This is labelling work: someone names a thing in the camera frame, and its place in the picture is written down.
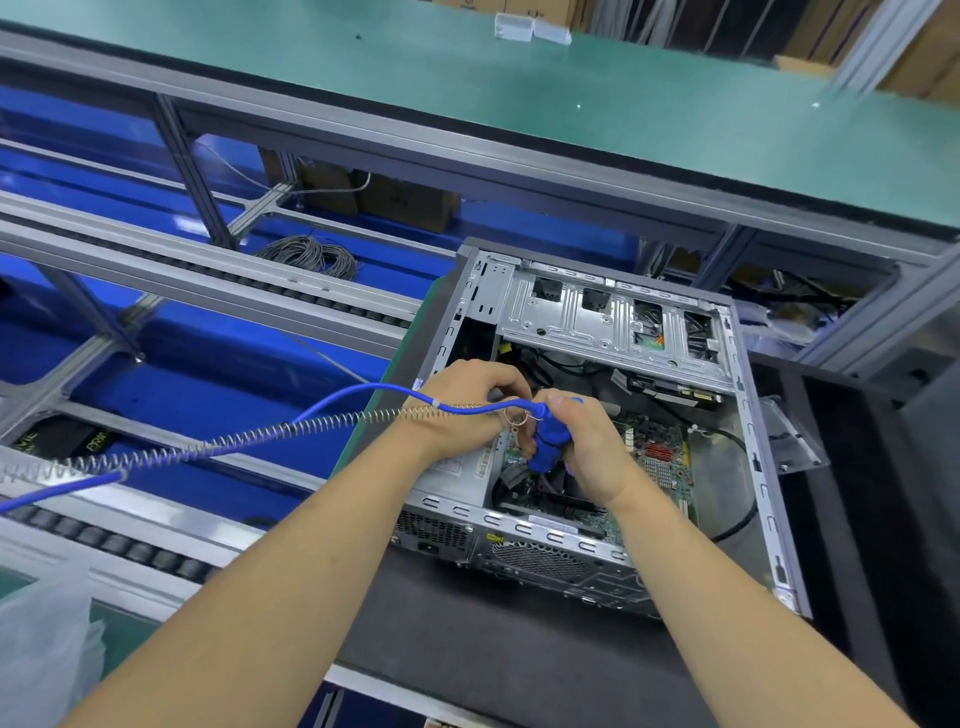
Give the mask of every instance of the forearm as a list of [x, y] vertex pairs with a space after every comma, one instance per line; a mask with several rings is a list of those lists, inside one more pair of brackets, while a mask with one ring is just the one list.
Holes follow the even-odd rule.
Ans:
[[712, 544], [637, 469], [612, 506], [631, 558], [724, 726], [909, 726], [893, 701]]
[[174, 614], [64, 723], [296, 725], [426, 463], [396, 428]]

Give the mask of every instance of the metal spring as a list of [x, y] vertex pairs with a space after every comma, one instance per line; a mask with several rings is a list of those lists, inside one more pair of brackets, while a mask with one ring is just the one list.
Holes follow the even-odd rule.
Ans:
[[[476, 407], [478, 404], [457, 405]], [[301, 435], [314, 435], [320, 432], [329, 432], [341, 427], [355, 425], [376, 425], [389, 423], [398, 418], [404, 420], [427, 420], [434, 417], [445, 417], [448, 413], [436, 407], [407, 407], [393, 409], [374, 409], [369, 412], [348, 412], [338, 415], [324, 415], [298, 423], [280, 423], [249, 429], [224, 437], [218, 437], [208, 442], [196, 443], [186, 448], [154, 448], [138, 452], [124, 452], [104, 455], [86, 455], [61, 460], [43, 460], [29, 464], [7, 464], [0, 473], [0, 482], [4, 478], [27, 480], [31, 482], [46, 482], [49, 479], [60, 479], [68, 475], [99, 475], [102, 473], [122, 472], [124, 476], [130, 471], [159, 468], [180, 463], [190, 463], [208, 457], [226, 455], [254, 445], [263, 445], [277, 440], [288, 440]]]

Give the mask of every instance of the blue cable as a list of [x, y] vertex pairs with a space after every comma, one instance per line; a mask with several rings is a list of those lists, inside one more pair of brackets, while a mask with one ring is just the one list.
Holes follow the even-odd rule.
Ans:
[[65, 496], [74, 491], [82, 491], [86, 488], [96, 488], [98, 485], [108, 485], [115, 483], [123, 477], [122, 473], [103, 473], [86, 477], [83, 480], [74, 480], [72, 483], [62, 483], [61, 485], [51, 485], [42, 491], [33, 491], [25, 493], [22, 496], [12, 497], [10, 500], [4, 500], [0, 503], [0, 514], [10, 513], [24, 505], [32, 505], [38, 500], [45, 500], [48, 497]]
[[[417, 392], [407, 387], [401, 387], [399, 384], [388, 384], [386, 382], [372, 381], [366, 384], [354, 384], [349, 387], [344, 387], [343, 389], [334, 392], [332, 395], [324, 397], [322, 400], [294, 418], [293, 424], [310, 419], [317, 414], [317, 412], [325, 409], [336, 400], [340, 400], [343, 397], [347, 397], [357, 392], [365, 392], [371, 389], [388, 389], [393, 392], [405, 394], [408, 397], [415, 397], [418, 400], [430, 404], [431, 406], [437, 407], [441, 412], [447, 412], [451, 415], [482, 415], [486, 414], [487, 412], [496, 412], [501, 409], [507, 409], [508, 407], [519, 407], [530, 412], [533, 417], [542, 420], [549, 411], [546, 404], [543, 404], [542, 402], [532, 402], [529, 400], [502, 400], [499, 402], [493, 402], [492, 404], [484, 404], [480, 407], [453, 407], [449, 404], [443, 404], [442, 402], [436, 401], [432, 397], [429, 397], [422, 392]], [[226, 455], [231, 452], [236, 452], [240, 449], [241, 447], [222, 448], [217, 450], [216, 454]], [[9, 513], [10, 511], [24, 505], [31, 505], [36, 503], [38, 500], [45, 500], [48, 497], [63, 496], [68, 493], [85, 490], [86, 488], [96, 488], [98, 485], [115, 483], [121, 480], [125, 475], [125, 473], [121, 472], [93, 475], [91, 477], [84, 478], [83, 480], [74, 480], [71, 483], [63, 483], [62, 485], [52, 485], [48, 488], [44, 488], [39, 491], [33, 491], [32, 493], [28, 493], [23, 496], [11, 498], [10, 500], [4, 500], [3, 502], [0, 502], [0, 515]]]
[[308, 420], [317, 414], [317, 412], [325, 409], [336, 400], [346, 397], [347, 395], [352, 395], [355, 392], [364, 392], [368, 389], [389, 389], [392, 392], [399, 392], [407, 397], [416, 397], [420, 401], [425, 401], [427, 404], [436, 406], [441, 412], [447, 412], [451, 415], [482, 415], [487, 412], [496, 412], [497, 410], [507, 409], [508, 407], [520, 407], [521, 409], [525, 409], [530, 412], [534, 417], [542, 420], [547, 412], [546, 404], [543, 404], [542, 402], [532, 402], [529, 400], [502, 400], [492, 404], [484, 404], [481, 407], [451, 407], [449, 404], [442, 404], [441, 402], [434, 400], [432, 397], [428, 397], [423, 392], [418, 392], [410, 389], [409, 387], [401, 387], [399, 384], [388, 384], [386, 382], [372, 381], [368, 382], [367, 384], [354, 384], [334, 392], [329, 397], [323, 398], [308, 410], [298, 415], [293, 422], [298, 423], [301, 420]]

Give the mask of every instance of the ventilation holes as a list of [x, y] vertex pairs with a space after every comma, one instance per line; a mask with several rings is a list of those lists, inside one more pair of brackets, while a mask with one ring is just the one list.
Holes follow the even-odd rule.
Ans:
[[566, 551], [527, 541], [507, 541], [490, 548], [491, 557], [501, 565], [546, 579], [579, 584], [589, 575], [589, 567]]
[[458, 551], [467, 550], [467, 533], [460, 526], [449, 521], [401, 511], [400, 517], [396, 520], [396, 530], [437, 546], [446, 546]]

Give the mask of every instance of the hand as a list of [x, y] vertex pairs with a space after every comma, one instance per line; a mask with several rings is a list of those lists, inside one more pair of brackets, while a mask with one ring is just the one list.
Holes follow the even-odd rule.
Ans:
[[[494, 388], [504, 395], [527, 400], [533, 398], [530, 385], [516, 367], [482, 359], [453, 362], [427, 379], [420, 391], [443, 404], [479, 405], [490, 400], [490, 391]], [[429, 405], [411, 397], [403, 406]], [[492, 412], [485, 415], [441, 415], [423, 420], [398, 419], [392, 427], [401, 428], [412, 446], [422, 448], [421, 454], [429, 465], [479, 448], [505, 429], [507, 423], [500, 412]]]
[[[611, 508], [625, 491], [644, 480], [650, 482], [627, 452], [599, 401], [556, 389], [541, 390], [536, 401], [546, 401], [553, 416], [570, 430], [573, 445], [564, 453], [564, 460], [597, 505]], [[520, 446], [527, 458], [537, 451], [527, 433], [521, 434]]]

